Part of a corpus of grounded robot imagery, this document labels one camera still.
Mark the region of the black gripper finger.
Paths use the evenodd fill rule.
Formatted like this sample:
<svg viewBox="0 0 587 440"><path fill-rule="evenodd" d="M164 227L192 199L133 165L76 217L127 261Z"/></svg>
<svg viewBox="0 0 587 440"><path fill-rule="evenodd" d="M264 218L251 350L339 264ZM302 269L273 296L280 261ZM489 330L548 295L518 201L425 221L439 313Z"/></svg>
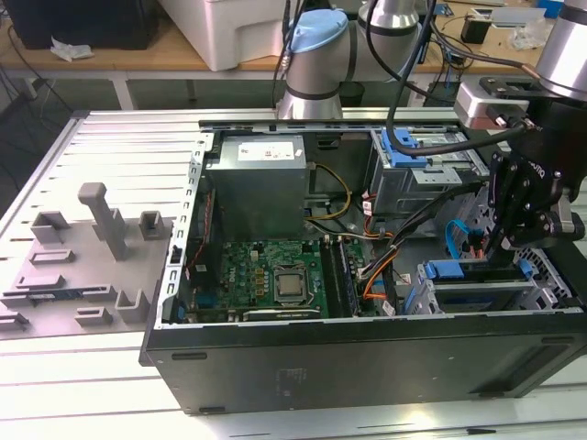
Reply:
<svg viewBox="0 0 587 440"><path fill-rule="evenodd" d="M539 183L529 173L508 171L502 188L503 247L552 248L561 241L559 218L552 206L560 193L550 181Z"/></svg>
<svg viewBox="0 0 587 440"><path fill-rule="evenodd" d="M493 229L489 235L485 254L495 258L511 225L508 214L515 198L515 182L518 164L502 153L494 152L490 166L490 188L487 203L493 209Z"/></svg>

